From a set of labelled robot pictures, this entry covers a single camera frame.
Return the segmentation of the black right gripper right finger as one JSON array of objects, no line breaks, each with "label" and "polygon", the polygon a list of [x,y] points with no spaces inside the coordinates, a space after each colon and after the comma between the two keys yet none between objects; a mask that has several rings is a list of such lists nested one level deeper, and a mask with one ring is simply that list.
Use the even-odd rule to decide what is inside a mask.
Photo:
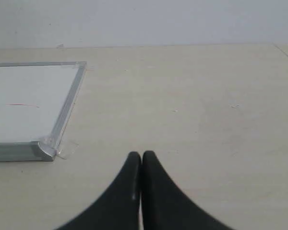
[{"label": "black right gripper right finger", "polygon": [[145,230],[231,229],[192,202],[150,150],[142,157],[142,216]]}]

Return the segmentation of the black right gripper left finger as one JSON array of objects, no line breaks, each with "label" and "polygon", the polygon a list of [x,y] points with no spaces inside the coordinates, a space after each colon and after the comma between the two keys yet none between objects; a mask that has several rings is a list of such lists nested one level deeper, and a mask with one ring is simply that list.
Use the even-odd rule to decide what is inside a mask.
[{"label": "black right gripper left finger", "polygon": [[141,156],[130,152],[116,178],[86,210],[59,230],[138,230]]}]

